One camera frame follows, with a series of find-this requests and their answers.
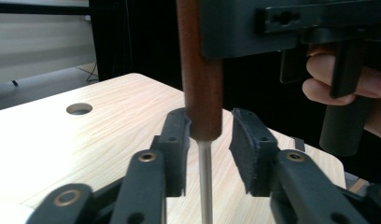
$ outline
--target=finger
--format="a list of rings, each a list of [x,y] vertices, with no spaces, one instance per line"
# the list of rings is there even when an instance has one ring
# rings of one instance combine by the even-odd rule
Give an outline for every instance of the finger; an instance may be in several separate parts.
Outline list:
[[[355,98],[354,94],[350,94],[332,99],[330,97],[330,86],[314,78],[307,79],[302,85],[302,90],[309,100],[325,105],[348,105]]]
[[[381,72],[363,67],[356,94],[381,98]]]
[[[317,54],[306,64],[307,71],[316,80],[331,85],[335,57],[330,54]]]
[[[381,99],[374,101],[370,116],[365,123],[365,130],[381,137]]]
[[[314,56],[319,53],[336,54],[336,43],[329,43],[323,45],[309,45],[308,55]]]
[[[333,55],[317,54],[308,60],[306,68],[313,78],[331,85],[334,64]],[[355,93],[371,98],[381,98],[381,72],[363,67]]]

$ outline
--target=brass rivet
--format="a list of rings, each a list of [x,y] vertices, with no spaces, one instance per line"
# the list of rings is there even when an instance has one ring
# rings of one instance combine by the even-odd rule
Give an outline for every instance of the brass rivet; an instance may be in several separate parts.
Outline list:
[[[151,152],[146,152],[138,157],[140,161],[148,162],[156,160],[156,155]]]
[[[287,153],[287,159],[290,161],[304,161],[304,156],[300,153],[289,152]]]
[[[54,204],[56,204],[59,207],[64,207],[76,202],[79,199],[79,197],[80,191],[78,189],[69,189],[59,194],[54,199]]]

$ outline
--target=metal screw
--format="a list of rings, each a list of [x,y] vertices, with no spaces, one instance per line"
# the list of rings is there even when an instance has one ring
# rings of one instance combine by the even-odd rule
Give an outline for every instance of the metal screw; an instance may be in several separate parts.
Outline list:
[[[80,191],[78,189],[69,189],[59,194],[54,199],[54,204],[59,207],[67,206],[76,202],[80,197]]]
[[[146,152],[138,157],[140,161],[149,162],[156,160],[156,155],[154,153]]]

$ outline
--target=wooden table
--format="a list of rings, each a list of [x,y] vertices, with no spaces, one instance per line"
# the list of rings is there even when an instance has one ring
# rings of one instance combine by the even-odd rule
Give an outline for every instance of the wooden table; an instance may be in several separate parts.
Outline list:
[[[71,115],[66,108],[87,103],[92,111]],[[37,207],[52,190],[68,183],[100,189],[125,175],[129,159],[149,148],[167,113],[184,106],[183,93],[138,74],[0,111],[0,201]],[[232,114],[223,111],[223,131],[213,143],[215,223],[274,223],[268,198],[252,198],[232,154]],[[280,148],[293,139],[273,132]],[[345,185],[341,162],[306,146],[330,180]],[[187,196],[168,199],[168,223],[201,223],[198,150],[191,141]]]

